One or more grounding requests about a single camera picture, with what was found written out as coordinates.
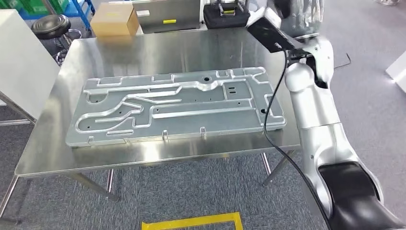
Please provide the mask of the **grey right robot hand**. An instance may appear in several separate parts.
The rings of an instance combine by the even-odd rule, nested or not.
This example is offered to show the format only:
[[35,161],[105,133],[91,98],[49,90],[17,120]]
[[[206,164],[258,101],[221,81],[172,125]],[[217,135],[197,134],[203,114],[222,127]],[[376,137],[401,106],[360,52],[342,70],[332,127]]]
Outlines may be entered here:
[[319,34],[324,17],[324,0],[269,0],[281,18],[281,30],[292,38],[313,37]]

